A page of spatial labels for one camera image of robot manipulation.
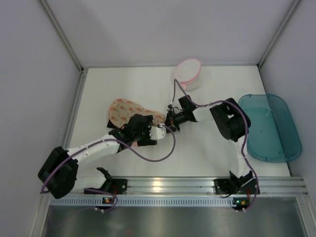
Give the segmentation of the aluminium frame post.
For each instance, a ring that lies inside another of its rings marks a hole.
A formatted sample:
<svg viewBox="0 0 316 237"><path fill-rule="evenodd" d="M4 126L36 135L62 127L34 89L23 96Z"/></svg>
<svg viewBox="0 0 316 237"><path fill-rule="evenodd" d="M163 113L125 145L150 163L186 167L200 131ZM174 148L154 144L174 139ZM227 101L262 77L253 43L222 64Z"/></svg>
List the aluminium frame post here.
<svg viewBox="0 0 316 237"><path fill-rule="evenodd" d="M258 68L259 71L262 69L264 63L266 62L267 58L271 54L274 46L276 45L276 43L278 42L278 40L282 36L282 34L285 31L287 25L291 21L293 15L297 11L297 9L299 8L301 3L302 3L302 0L293 0L291 2L290 7L288 8L288 10L286 11L285 15L283 16L280 24L278 25L276 31L272 35L271 40L269 41L267 47L265 48L265 50L264 50L259 62L257 63L257 68Z"/></svg>
<svg viewBox="0 0 316 237"><path fill-rule="evenodd" d="M54 12L52 11L51 7L49 6L48 2L46 0L39 0L38 3L42 7L42 9L44 10L47 18L51 22L56 34L58 35L59 39L61 40L63 46L65 47L67 53L71 57L76 68L82 73L83 67L82 67L78 57L76 56L69 40L67 39L61 25L59 24Z"/></svg>

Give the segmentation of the white mesh laundry bag pink trim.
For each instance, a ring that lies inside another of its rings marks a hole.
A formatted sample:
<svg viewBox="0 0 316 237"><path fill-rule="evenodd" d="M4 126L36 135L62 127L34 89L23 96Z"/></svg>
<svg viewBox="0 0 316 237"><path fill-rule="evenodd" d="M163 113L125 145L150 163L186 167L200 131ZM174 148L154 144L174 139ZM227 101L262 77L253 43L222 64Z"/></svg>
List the white mesh laundry bag pink trim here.
<svg viewBox="0 0 316 237"><path fill-rule="evenodd" d="M201 83L200 73L202 63L196 58L184 60L176 66L174 78L180 83L185 91L197 89Z"/></svg>

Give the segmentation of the teal plastic basin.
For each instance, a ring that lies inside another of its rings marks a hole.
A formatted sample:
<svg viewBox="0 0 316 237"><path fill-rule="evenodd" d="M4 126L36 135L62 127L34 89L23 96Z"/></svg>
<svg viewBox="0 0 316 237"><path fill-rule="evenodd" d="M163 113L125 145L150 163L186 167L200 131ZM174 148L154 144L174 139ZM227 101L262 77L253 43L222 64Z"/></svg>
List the teal plastic basin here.
<svg viewBox="0 0 316 237"><path fill-rule="evenodd" d="M250 118L247 151L253 158L284 163L302 153L301 141L286 102L274 94L247 94L239 106Z"/></svg>

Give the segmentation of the aluminium front rail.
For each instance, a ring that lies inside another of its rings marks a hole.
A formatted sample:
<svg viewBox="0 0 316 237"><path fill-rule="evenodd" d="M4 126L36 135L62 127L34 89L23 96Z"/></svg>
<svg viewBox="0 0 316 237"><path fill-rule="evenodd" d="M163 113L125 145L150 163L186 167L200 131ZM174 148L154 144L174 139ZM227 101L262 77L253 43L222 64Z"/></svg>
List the aluminium front rail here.
<svg viewBox="0 0 316 237"><path fill-rule="evenodd" d="M116 195L215 195L217 177L114 177L122 180ZM259 196L303 197L308 195L303 178L259 177Z"/></svg>

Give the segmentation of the orange patterned bra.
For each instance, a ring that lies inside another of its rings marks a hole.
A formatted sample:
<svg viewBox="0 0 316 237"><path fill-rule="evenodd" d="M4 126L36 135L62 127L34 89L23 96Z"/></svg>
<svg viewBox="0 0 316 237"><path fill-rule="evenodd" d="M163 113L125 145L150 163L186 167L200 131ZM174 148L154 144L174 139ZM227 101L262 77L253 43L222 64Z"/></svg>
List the orange patterned bra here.
<svg viewBox="0 0 316 237"><path fill-rule="evenodd" d="M144 116L152 115L154 118L153 124L155 126L159 123L165 122L164 114L157 111L145 109L135 102L122 98L116 99L110 105L108 118L114 125L119 128L128 123L129 119L135 114L140 114Z"/></svg>

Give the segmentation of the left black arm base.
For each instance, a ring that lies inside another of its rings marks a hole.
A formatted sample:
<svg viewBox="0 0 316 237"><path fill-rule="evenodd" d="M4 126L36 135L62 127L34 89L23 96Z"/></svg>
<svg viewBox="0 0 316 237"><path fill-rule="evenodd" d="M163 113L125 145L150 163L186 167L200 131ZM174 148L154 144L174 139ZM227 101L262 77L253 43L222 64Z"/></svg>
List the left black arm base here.
<svg viewBox="0 0 316 237"><path fill-rule="evenodd" d="M100 188L87 188L84 189L84 194L106 194L110 193L113 195L124 195L127 190L127 179L112 178L106 180Z"/></svg>

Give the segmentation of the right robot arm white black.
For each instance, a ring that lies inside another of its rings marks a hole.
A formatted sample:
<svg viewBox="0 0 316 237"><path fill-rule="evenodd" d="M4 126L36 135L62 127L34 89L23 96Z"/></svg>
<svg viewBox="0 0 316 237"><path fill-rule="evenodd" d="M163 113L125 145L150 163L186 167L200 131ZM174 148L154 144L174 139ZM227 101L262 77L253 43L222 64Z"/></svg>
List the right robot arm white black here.
<svg viewBox="0 0 316 237"><path fill-rule="evenodd" d="M198 106L190 96L178 99L181 109L174 112L172 105L168 106L165 125L172 131L179 131L185 122L214 121L220 134L227 140L235 142L236 154L231 158L230 183L242 187L253 178L253 171L246 161L246 142L250 118L233 98L221 101L219 104Z"/></svg>

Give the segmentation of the black garment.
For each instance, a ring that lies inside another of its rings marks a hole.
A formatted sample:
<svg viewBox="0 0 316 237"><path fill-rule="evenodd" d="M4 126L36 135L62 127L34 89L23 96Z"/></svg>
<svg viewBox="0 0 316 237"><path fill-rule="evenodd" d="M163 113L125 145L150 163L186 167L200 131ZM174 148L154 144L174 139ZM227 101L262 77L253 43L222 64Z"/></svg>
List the black garment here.
<svg viewBox="0 0 316 237"><path fill-rule="evenodd" d="M107 128L117 129L118 127L116 125L114 125L110 120L108 120Z"/></svg>

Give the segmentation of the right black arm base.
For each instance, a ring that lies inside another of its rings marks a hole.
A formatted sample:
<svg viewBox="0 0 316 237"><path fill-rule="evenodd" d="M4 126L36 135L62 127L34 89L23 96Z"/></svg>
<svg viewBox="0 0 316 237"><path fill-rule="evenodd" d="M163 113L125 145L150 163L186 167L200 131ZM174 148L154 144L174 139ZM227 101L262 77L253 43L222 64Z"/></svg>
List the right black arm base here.
<svg viewBox="0 0 316 237"><path fill-rule="evenodd" d="M254 195L256 192L260 193L260 190L257 190L258 187L257 180L253 178L246 181L233 178L220 178L214 181L215 193L222 197Z"/></svg>

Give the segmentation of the right aluminium frame post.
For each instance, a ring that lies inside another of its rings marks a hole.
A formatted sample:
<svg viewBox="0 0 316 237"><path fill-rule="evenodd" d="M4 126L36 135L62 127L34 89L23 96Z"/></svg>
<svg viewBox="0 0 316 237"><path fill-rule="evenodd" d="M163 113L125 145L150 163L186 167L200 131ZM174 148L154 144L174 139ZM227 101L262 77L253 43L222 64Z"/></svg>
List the right aluminium frame post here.
<svg viewBox="0 0 316 237"><path fill-rule="evenodd" d="M264 63L266 62L267 58L271 54L274 46L276 45L276 43L278 42L278 40L282 36L282 34L285 31L287 25L291 21L293 15L297 11L297 9L299 8L301 3L302 3L302 0L293 0L291 2L290 7L288 8L288 10L286 11L285 15L283 16L280 24L278 25L276 31L272 35L271 40L269 41L267 47L265 48L265 50L264 50L259 62L257 63L257 68L258 68L259 71L262 69Z"/></svg>

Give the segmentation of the left aluminium frame post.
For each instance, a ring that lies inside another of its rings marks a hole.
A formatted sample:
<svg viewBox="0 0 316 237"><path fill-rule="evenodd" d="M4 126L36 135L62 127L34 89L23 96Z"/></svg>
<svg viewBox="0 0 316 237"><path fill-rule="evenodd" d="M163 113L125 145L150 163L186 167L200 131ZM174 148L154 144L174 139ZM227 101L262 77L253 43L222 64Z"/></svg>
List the left aluminium frame post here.
<svg viewBox="0 0 316 237"><path fill-rule="evenodd" d="M67 39L61 25L59 24L54 12L52 11L51 7L49 6L48 2L46 0L39 0L38 3L42 7L42 9L44 10L47 18L51 22L56 34L58 35L59 39L61 40L63 46L65 47L67 53L71 57L76 68L82 73L83 67L82 67L78 57L76 56L69 40Z"/></svg>

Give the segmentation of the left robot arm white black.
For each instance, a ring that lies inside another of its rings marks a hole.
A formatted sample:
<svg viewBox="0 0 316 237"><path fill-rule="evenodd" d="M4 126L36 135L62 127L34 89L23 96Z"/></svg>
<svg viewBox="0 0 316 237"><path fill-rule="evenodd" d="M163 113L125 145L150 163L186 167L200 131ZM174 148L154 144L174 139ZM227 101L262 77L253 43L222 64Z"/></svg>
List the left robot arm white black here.
<svg viewBox="0 0 316 237"><path fill-rule="evenodd" d="M75 148L61 146L52 150L38 172L42 181L42 193L51 193L54 198L63 198L71 192L97 189L106 191L111 186L111 175L104 168L83 168L109 155L138 146L156 145L166 135L163 125L155 126L153 116L133 115L129 121L93 142Z"/></svg>

